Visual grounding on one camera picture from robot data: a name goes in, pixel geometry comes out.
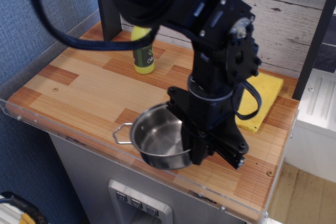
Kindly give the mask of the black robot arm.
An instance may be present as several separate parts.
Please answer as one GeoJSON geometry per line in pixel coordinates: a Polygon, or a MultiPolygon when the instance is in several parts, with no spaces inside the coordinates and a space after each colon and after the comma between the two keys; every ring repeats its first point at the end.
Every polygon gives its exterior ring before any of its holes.
{"type": "Polygon", "coordinates": [[[254,15],[243,0],[112,0],[128,22],[165,26],[192,42],[193,69],[187,89],[170,87],[167,103],[143,112],[133,123],[130,140],[149,165],[180,169],[199,165],[218,153],[240,168],[248,152],[235,119],[244,91],[258,105],[261,97],[248,83],[261,63],[252,33],[254,15]]]}

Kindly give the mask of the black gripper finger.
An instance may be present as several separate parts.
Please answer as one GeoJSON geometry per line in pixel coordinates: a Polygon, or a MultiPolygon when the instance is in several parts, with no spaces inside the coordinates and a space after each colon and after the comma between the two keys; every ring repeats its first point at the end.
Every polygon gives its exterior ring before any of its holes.
{"type": "Polygon", "coordinates": [[[193,164],[200,165],[208,156],[208,143],[205,135],[199,131],[183,127],[183,150],[189,151],[189,157],[193,164]]]}

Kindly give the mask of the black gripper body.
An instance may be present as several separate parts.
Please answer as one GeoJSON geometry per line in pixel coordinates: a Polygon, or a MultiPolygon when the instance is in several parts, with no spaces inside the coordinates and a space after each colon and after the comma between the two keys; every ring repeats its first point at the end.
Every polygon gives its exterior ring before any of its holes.
{"type": "Polygon", "coordinates": [[[244,165],[249,146],[235,123],[236,104],[232,101],[232,90],[218,99],[197,97],[178,87],[170,87],[167,93],[170,97],[168,110],[182,121],[182,143],[186,126],[205,135],[208,156],[217,152],[234,169],[244,165]]]}

